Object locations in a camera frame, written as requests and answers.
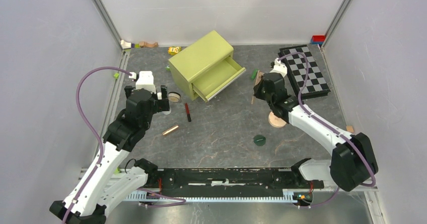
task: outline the black and white checkered board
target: black and white checkered board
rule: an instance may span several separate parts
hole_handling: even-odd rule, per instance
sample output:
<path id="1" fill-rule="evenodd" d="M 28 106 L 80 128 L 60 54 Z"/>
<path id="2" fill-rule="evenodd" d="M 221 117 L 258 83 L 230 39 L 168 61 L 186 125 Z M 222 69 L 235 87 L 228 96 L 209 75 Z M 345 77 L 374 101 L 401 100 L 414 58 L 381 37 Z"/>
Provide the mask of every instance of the black and white checkered board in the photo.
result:
<path id="1" fill-rule="evenodd" d="M 280 49 L 279 57 L 293 52 L 304 53 L 310 64 L 307 84 L 302 92 L 301 98 L 308 99 L 328 95 L 331 90 L 329 89 L 325 78 L 323 77 L 322 72 L 320 72 L 320 69 L 307 45 L 282 48 Z M 296 96 L 298 95 L 300 88 L 303 86 L 304 78 L 306 76 L 306 64 L 303 61 L 303 57 L 299 54 L 289 56 L 282 60 L 288 68 L 288 78 Z"/>

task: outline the wooden disk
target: wooden disk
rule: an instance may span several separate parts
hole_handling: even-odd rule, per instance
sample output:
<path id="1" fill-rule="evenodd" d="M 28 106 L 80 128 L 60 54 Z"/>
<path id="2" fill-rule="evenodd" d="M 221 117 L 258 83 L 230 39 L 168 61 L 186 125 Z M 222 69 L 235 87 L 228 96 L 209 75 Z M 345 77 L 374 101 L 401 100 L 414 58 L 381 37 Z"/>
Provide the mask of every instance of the wooden disk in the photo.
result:
<path id="1" fill-rule="evenodd" d="M 181 101 L 181 95 L 178 92 L 170 92 L 168 94 L 168 99 L 171 102 L 180 102 Z"/>
<path id="2" fill-rule="evenodd" d="M 273 127 L 284 127 L 286 125 L 286 122 L 276 117 L 273 112 L 268 115 L 268 122 Z"/>

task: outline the wooden stick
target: wooden stick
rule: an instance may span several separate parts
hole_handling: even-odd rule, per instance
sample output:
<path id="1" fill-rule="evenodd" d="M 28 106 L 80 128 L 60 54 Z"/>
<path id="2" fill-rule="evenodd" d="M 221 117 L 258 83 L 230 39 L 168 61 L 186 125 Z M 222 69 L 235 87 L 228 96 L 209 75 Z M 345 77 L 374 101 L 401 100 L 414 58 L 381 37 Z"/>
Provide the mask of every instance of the wooden stick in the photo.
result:
<path id="1" fill-rule="evenodd" d="M 162 135 L 163 135 L 163 136 L 168 135 L 169 133 L 171 133 L 171 132 L 175 131 L 176 129 L 178 129 L 178 125 L 175 125 L 175 126 L 173 126 L 173 127 L 169 128 L 168 130 L 164 131 L 164 132 L 162 133 Z"/>
<path id="2" fill-rule="evenodd" d="M 257 72 L 254 86 L 256 86 L 256 84 L 258 84 L 261 81 L 261 76 L 263 76 L 263 75 L 264 75 L 264 73 L 262 73 L 261 71 Z M 255 96 L 252 96 L 251 105 L 253 104 L 254 100 L 255 100 Z"/>

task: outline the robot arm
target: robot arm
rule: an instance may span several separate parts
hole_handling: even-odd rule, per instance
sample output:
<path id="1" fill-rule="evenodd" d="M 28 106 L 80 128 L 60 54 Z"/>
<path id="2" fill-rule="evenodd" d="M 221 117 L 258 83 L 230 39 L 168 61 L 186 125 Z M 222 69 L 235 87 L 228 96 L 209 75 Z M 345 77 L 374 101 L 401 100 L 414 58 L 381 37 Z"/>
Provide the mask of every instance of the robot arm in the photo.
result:
<path id="1" fill-rule="evenodd" d="M 151 71 L 132 73 L 130 78 L 136 81 L 135 88 L 125 87 L 126 108 L 120 111 L 103 136 L 105 147 L 101 163 L 97 164 L 98 158 L 95 158 L 81 181 L 64 201 L 55 201 L 50 207 L 53 214 L 63 219 L 73 203 L 66 223 L 104 223 L 111 210 L 130 192 L 143 186 L 150 170 L 157 168 L 145 159 L 137 161 L 127 175 L 104 191 L 114 170 L 150 128 L 153 115 L 158 112 L 170 113 L 167 88 L 161 86 L 161 91 L 156 92 Z M 76 200 L 76 193 L 86 181 L 86 186 Z"/>
<path id="2" fill-rule="evenodd" d="M 271 67 L 273 70 L 264 74 L 254 87 L 254 96 L 265 100 L 276 117 L 310 135 L 332 156 L 330 161 L 307 159 L 297 163 L 305 180 L 333 180 L 341 189 L 351 191 L 370 177 L 362 160 L 343 137 L 355 144 L 373 173 L 378 172 L 371 142 L 366 135 L 353 135 L 342 130 L 317 115 L 306 104 L 300 105 L 296 97 L 288 95 L 284 86 L 286 67 L 278 59 L 272 62 Z"/>

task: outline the wooden block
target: wooden block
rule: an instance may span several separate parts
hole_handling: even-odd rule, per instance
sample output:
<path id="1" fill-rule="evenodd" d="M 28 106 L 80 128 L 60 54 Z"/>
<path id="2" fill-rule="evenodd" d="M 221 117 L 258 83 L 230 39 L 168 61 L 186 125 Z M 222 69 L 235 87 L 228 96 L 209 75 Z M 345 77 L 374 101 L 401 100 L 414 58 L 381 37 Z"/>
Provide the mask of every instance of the wooden block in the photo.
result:
<path id="1" fill-rule="evenodd" d="M 347 129 L 347 132 L 354 133 L 353 126 L 346 126 L 345 128 Z"/>
<path id="2" fill-rule="evenodd" d="M 262 73 L 260 70 L 258 71 L 258 73 L 256 74 L 256 78 L 255 78 L 255 85 L 258 84 L 261 81 L 262 76 L 264 75 L 264 73 Z M 251 100 L 251 105 L 253 104 L 253 101 L 255 100 L 255 96 L 252 96 L 252 100 Z"/>
<path id="3" fill-rule="evenodd" d="M 157 42 L 154 42 L 154 44 L 149 44 L 149 43 L 147 43 L 147 42 L 145 42 L 145 41 L 141 41 L 141 42 L 139 43 L 139 46 L 140 46 L 141 48 L 143 48 L 143 47 L 153 48 L 153 47 L 158 47 L 158 46 L 159 46 L 159 44 L 158 44 Z"/>

